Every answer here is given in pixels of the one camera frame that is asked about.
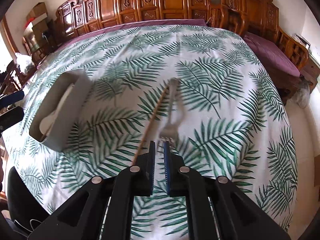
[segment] bedspread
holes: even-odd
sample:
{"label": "bedspread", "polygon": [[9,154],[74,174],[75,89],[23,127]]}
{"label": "bedspread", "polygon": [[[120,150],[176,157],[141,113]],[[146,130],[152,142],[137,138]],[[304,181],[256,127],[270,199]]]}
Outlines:
{"label": "bedspread", "polygon": [[[177,77],[184,119],[173,151],[202,175],[232,179],[288,229],[297,190],[292,131],[270,77],[237,34],[192,25],[131,28],[78,41],[48,64],[25,98],[24,120],[3,136],[22,180],[49,213],[94,175],[115,176],[130,166],[163,88]],[[57,77],[76,68],[93,86],[66,149],[54,152],[28,129]],[[148,142],[157,141],[167,108],[168,95]],[[131,233],[134,239],[188,233],[185,199],[165,192],[161,148],[153,195],[135,198]]]}

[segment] cardboard box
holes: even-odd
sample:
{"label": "cardboard box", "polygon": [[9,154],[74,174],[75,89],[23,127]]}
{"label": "cardboard box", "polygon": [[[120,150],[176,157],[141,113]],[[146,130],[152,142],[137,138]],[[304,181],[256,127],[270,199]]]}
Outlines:
{"label": "cardboard box", "polygon": [[[75,84],[64,101],[48,136],[43,136],[39,125],[42,119],[52,113],[70,84]],[[69,133],[78,117],[82,104],[91,88],[92,82],[83,68],[67,71],[55,81],[42,101],[29,129],[29,135],[48,148],[61,152]]]}
{"label": "cardboard box", "polygon": [[45,22],[45,20],[42,20],[40,22],[38,22],[36,25],[34,25],[32,27],[33,33],[36,37],[36,40],[40,41],[42,40],[42,33],[47,31],[49,28],[47,26],[47,23]]}
{"label": "cardboard box", "polygon": [[44,2],[40,2],[29,12],[27,15],[27,21],[31,18],[37,18],[44,13],[48,14],[47,8]]}

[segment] white cable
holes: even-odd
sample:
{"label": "white cable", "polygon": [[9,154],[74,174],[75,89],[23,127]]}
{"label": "white cable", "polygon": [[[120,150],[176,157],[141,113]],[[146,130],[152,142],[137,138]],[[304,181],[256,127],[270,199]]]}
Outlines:
{"label": "white cable", "polygon": [[29,223],[30,223],[30,226],[31,226],[31,228],[32,228],[32,231],[35,230],[35,229],[33,228],[33,226],[32,226],[32,221],[33,221],[33,220],[34,220],[34,221],[37,221],[37,222],[39,222],[39,223],[41,224],[41,222],[40,222],[39,220],[31,219]]}
{"label": "white cable", "polygon": [[29,229],[25,228],[23,225],[21,225],[17,220],[14,220],[14,222],[16,222],[19,226],[21,226],[22,228],[24,228],[25,230],[29,231],[30,233],[32,233],[32,231],[30,231]]}

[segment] plastic bag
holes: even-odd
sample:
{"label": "plastic bag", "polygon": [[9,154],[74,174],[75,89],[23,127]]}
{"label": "plastic bag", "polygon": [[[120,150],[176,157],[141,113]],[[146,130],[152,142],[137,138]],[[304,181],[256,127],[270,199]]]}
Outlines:
{"label": "plastic bag", "polygon": [[291,100],[295,102],[300,108],[305,108],[309,104],[310,98],[310,88],[309,88],[309,81],[303,79],[300,88],[298,91],[293,95]]}
{"label": "plastic bag", "polygon": [[32,57],[28,55],[23,55],[20,53],[15,54],[17,57],[17,64],[20,66],[20,70],[27,74],[29,69],[34,66],[32,62]]}

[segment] metal screw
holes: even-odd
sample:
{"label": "metal screw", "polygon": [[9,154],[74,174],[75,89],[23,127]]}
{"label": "metal screw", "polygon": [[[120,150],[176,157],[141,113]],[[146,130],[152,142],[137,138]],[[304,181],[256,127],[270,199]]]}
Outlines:
{"label": "metal screw", "polygon": [[138,172],[138,171],[140,171],[140,167],[139,166],[132,166],[132,167],[130,167],[130,171],[131,172]]}
{"label": "metal screw", "polygon": [[221,184],[226,184],[228,182],[228,178],[225,176],[220,176],[218,178],[218,182],[220,182]]}
{"label": "metal screw", "polygon": [[91,182],[92,182],[93,184],[99,184],[101,181],[102,181],[102,179],[101,179],[101,177],[99,177],[99,176],[95,176],[95,177],[93,177],[93,178],[91,179]]}
{"label": "metal screw", "polygon": [[187,166],[182,166],[182,167],[180,167],[180,171],[183,173],[188,173],[190,171],[190,169]]}

